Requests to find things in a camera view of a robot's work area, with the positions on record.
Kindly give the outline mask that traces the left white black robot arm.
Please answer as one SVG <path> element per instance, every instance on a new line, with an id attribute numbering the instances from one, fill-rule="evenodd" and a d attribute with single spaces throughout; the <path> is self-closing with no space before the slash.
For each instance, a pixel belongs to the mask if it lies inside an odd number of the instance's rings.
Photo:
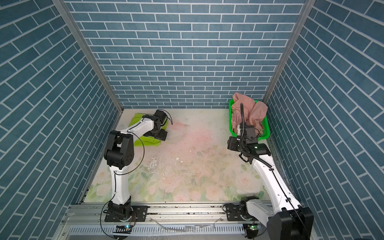
<path id="1" fill-rule="evenodd" d="M 129 165 L 135 157 L 134 143 L 137 140 L 142 141 L 142 136 L 165 141 L 168 133 L 163 126 L 168 119 L 164 111 L 156 110 L 153 115 L 144 115 L 141 120 L 124 130 L 109 133 L 104 159 L 112 176 L 113 196 L 106 204 L 107 209 L 102 211 L 106 214 L 106 222 L 128 222 L 136 219 L 128 187 L 128 178 L 132 173 Z"/>

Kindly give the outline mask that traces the pink shorts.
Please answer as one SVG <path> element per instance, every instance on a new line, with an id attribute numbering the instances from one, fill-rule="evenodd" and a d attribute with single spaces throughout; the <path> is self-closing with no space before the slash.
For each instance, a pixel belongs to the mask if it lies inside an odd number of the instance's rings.
<path id="1" fill-rule="evenodd" d="M 254 126 L 257 135 L 263 135 L 265 128 L 262 121 L 267 115 L 267 105 L 261 101 L 256 102 L 252 98 L 240 93 L 235 93 L 233 95 L 233 101 L 234 103 L 230 107 L 232 111 L 230 114 L 232 125 L 230 129 L 239 135 L 240 124 L 242 122 L 241 104 L 243 104 L 244 120 L 246 124 Z"/>

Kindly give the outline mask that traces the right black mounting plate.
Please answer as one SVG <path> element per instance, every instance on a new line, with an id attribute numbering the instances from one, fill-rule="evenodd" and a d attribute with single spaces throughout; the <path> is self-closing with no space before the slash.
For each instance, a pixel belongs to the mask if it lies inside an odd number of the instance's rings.
<path id="1" fill-rule="evenodd" d="M 265 222 L 268 220 L 268 216 L 265 213 L 251 214 L 246 205 L 235 205 L 227 203 L 222 205 L 222 210 L 225 212 L 228 221 L 246 221 L 246 222 Z"/>

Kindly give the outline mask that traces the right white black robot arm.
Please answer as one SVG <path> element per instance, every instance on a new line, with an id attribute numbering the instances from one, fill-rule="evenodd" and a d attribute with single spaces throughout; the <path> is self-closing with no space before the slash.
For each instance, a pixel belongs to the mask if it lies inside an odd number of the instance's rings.
<path id="1" fill-rule="evenodd" d="M 267 145 L 237 136 L 229 138 L 228 150 L 239 152 L 241 160 L 259 172 L 272 204 L 268 207 L 256 197 L 244 197 L 240 201 L 242 218 L 258 220 L 272 240 L 309 240 L 314 214 L 287 187 Z"/>

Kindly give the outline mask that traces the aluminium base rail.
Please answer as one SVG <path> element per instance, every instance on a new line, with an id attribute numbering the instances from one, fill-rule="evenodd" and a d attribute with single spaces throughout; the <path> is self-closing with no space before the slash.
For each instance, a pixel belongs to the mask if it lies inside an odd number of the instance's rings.
<path id="1" fill-rule="evenodd" d="M 270 202 L 262 201 L 268 207 Z M 214 225 L 230 223 L 227 220 L 222 205 L 226 202 L 202 202 L 202 203 L 134 203 L 132 206 L 148 206 L 147 217 L 144 222 L 115 223 L 105 222 L 102 211 L 107 209 L 103 204 L 81 204 L 71 205 L 68 213 L 61 222 L 62 227 L 72 226 L 92 226 L 95 228 L 105 228 L 105 232 L 110 232 L 113 226 L 119 228 L 129 228 L 131 226 L 162 224 L 162 225 Z M 246 223 L 246 221 L 233 221 L 236 223 Z"/>

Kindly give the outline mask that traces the black mounting plate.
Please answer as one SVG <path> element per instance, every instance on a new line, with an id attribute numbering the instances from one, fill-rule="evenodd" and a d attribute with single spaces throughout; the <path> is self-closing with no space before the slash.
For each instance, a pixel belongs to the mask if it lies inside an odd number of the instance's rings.
<path id="1" fill-rule="evenodd" d="M 103 213 L 106 214 L 105 222 L 115 222 L 115 223 L 128 223 L 128 222 L 144 222 L 147 217 L 148 206 L 131 206 L 130 219 L 123 219 L 118 214 L 113 213 L 110 210 L 103 210 Z"/>
<path id="2" fill-rule="evenodd" d="M 222 210 L 225 212 L 228 221 L 246 221 L 246 222 L 265 222 L 268 220 L 268 216 L 265 213 L 251 214 L 246 205 L 235 205 L 227 203 L 222 205 Z"/>

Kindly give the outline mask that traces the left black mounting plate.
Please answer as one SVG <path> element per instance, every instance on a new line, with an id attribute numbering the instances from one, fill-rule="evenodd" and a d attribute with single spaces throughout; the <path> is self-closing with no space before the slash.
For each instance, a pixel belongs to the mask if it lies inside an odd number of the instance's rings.
<path id="1" fill-rule="evenodd" d="M 103 210 L 103 213 L 106 214 L 105 222 L 115 222 L 115 223 L 128 223 L 128 222 L 144 222 L 147 217 L 148 206 L 131 206 L 130 219 L 123 219 L 118 214 L 113 213 L 110 210 Z"/>

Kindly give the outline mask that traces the green plastic basket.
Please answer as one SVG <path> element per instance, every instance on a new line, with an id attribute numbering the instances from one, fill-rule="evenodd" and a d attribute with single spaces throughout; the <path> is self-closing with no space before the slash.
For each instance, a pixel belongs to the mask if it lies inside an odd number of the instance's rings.
<path id="1" fill-rule="evenodd" d="M 234 104 L 234 100 L 230 99 L 230 101 L 229 101 L 229 131 L 233 137 L 236 137 L 237 134 L 232 129 L 232 114 L 233 114 L 232 105 L 233 104 Z M 259 141 L 268 139 L 270 134 L 271 134 L 267 116 L 265 116 L 265 118 L 261 121 L 261 123 L 262 123 L 262 126 L 264 127 L 264 130 L 263 130 L 263 133 L 260 134 L 260 136 L 259 136 Z"/>

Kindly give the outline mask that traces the right aluminium corner post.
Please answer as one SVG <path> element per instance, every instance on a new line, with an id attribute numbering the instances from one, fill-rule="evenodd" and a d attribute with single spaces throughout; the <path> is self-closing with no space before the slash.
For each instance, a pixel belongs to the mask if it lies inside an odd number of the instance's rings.
<path id="1" fill-rule="evenodd" d="M 309 17 L 309 14 L 310 14 L 315 2 L 316 2 L 315 0 L 308 0 L 308 1 L 305 1 L 305 4 L 303 5 L 303 8 L 299 14 L 298 20 L 297 20 L 297 22 L 296 22 L 296 24 L 292 30 L 292 34 L 287 41 L 287 45 L 283 51 L 283 54 L 282 54 L 281 59 L 279 61 L 279 64 L 277 65 L 275 72 L 271 78 L 270 84 L 266 89 L 265 95 L 264 95 L 263 100 L 262 100 L 265 104 L 270 99 L 270 97 L 273 93 L 273 90 L 279 81 L 279 77 L 282 74 L 282 71 L 283 71 L 283 69 L 284 69 L 284 67 L 288 61 L 288 58 L 289 58 L 289 56 L 290 56 L 290 54 L 291 54 L 291 52 L 295 46 L 296 41 L 299 38 L 299 35 L 300 35 L 300 33 L 304 27 L 306 20 Z"/>

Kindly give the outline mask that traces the aluminium corner post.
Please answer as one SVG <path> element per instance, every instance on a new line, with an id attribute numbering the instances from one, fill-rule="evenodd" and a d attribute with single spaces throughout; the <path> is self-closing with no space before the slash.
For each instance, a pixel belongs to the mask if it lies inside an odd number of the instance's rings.
<path id="1" fill-rule="evenodd" d="M 114 103 L 115 107 L 117 108 L 118 112 L 121 114 L 124 111 L 124 108 L 120 101 L 118 100 L 116 94 L 114 93 L 111 85 L 109 84 L 103 70 L 101 69 L 98 61 L 96 60 L 94 54 L 92 53 L 91 48 L 89 47 L 86 39 L 84 38 L 80 28 L 78 27 L 74 17 L 72 16 L 71 12 L 69 11 L 65 1 L 62 0 L 52 0 L 53 4 L 55 5 L 56 9 L 58 10 L 59 14 L 63 18 L 64 22 L 68 26 L 70 32 L 72 33 L 73 37 L 75 38 L 76 42 L 78 43 L 80 49 L 84 53 L 85 57 L 89 61 L 89 64 L 91 65 L 92 69 L 96 73 L 97 77 L 99 78 L 101 84 L 107 91 L 109 97 L 111 98 L 112 102 Z"/>
<path id="2" fill-rule="evenodd" d="M 309 14 L 310 14 L 315 2 L 316 2 L 315 0 L 308 0 L 308 1 L 305 1 L 305 4 L 303 5 L 303 8 L 299 14 L 298 20 L 297 20 L 297 22 L 296 22 L 296 24 L 292 30 L 292 34 L 287 41 L 287 45 L 283 51 L 283 54 L 282 54 L 281 59 L 279 61 L 279 64 L 277 65 L 275 72 L 271 78 L 270 84 L 266 89 L 265 95 L 264 95 L 263 100 L 262 100 L 265 104 L 270 99 L 270 97 L 273 93 L 273 90 L 279 81 L 279 77 L 282 74 L 282 71 L 283 71 L 283 69 L 284 69 L 284 67 L 288 61 L 288 58 L 289 58 L 289 56 L 290 56 L 290 54 L 291 54 L 291 52 L 295 46 L 296 41 L 299 38 L 299 35 L 300 35 L 300 33 L 304 27 L 306 20 L 309 17 Z"/>

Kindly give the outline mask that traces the left aluminium corner post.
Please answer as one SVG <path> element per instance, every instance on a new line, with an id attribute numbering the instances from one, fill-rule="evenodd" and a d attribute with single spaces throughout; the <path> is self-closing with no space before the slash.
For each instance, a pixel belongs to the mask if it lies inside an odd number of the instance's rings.
<path id="1" fill-rule="evenodd" d="M 64 22 L 68 26 L 70 32 L 72 33 L 73 37 L 75 38 L 76 42 L 78 43 L 80 49 L 84 53 L 85 57 L 89 61 L 89 64 L 91 65 L 92 69 L 96 73 L 97 77 L 99 78 L 101 84 L 107 91 L 109 97 L 111 98 L 112 102 L 114 103 L 115 107 L 117 108 L 118 112 L 121 114 L 124 111 L 124 108 L 120 101 L 118 100 L 116 94 L 114 93 L 111 85 L 109 84 L 103 70 L 101 69 L 98 61 L 96 60 L 94 54 L 92 53 L 91 48 L 89 47 L 86 39 L 84 38 L 80 28 L 78 27 L 74 17 L 72 16 L 71 12 L 69 11 L 65 1 L 62 0 L 52 0 L 53 4 L 55 5 L 56 9 L 58 10 L 59 14 L 63 18 Z"/>

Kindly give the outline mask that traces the lime green shorts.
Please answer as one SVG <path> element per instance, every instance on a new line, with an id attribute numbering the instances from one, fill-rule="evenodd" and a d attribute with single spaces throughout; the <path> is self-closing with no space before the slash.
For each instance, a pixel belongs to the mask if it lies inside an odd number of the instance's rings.
<path id="1" fill-rule="evenodd" d="M 133 134 L 135 147 L 159 146 L 162 141 L 149 137 L 148 132 L 160 128 L 166 130 L 168 120 L 164 126 L 161 126 L 160 119 L 155 117 L 154 114 L 135 114 L 134 118 L 131 120 L 131 125 L 126 131 Z"/>

